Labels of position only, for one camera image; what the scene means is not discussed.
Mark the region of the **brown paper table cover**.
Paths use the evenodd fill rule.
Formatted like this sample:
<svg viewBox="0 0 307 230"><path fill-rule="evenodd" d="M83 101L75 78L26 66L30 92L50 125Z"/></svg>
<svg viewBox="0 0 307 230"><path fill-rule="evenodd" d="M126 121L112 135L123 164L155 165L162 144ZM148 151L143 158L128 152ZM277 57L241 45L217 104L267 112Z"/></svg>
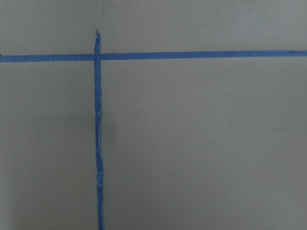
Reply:
<svg viewBox="0 0 307 230"><path fill-rule="evenodd" d="M3 0L2 55L304 50L304 0ZM107 230L304 230L305 57L102 65ZM0 227L97 229L94 64L0 66Z"/></svg>

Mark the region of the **vertical blue tape line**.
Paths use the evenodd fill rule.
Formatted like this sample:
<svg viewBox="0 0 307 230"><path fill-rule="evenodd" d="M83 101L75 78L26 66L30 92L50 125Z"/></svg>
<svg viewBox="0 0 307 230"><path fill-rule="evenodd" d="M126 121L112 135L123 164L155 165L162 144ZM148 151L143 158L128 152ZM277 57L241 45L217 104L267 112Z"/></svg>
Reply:
<svg viewBox="0 0 307 230"><path fill-rule="evenodd" d="M96 31L94 46L94 110L95 110L95 162L96 162L96 192L97 192L97 220L98 229L104 229L103 221L103 160L101 153L101 115L102 115L102 89L101 89L101 62L100 62L101 36Z"/></svg>

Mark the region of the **horizontal blue tape line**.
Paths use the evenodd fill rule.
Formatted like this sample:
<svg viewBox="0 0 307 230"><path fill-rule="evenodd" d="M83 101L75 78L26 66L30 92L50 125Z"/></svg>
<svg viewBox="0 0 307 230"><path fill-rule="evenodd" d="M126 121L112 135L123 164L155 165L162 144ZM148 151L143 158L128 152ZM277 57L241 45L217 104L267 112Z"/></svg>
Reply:
<svg viewBox="0 0 307 230"><path fill-rule="evenodd" d="M248 50L248 51L187 51L187 52L136 52L136 53L100 53L92 54L52 54L52 55L12 55L1 56L1 63L22 62L61 62L61 61L109 61L143 59L193 59L193 58L271 58L305 57L305 50Z"/></svg>

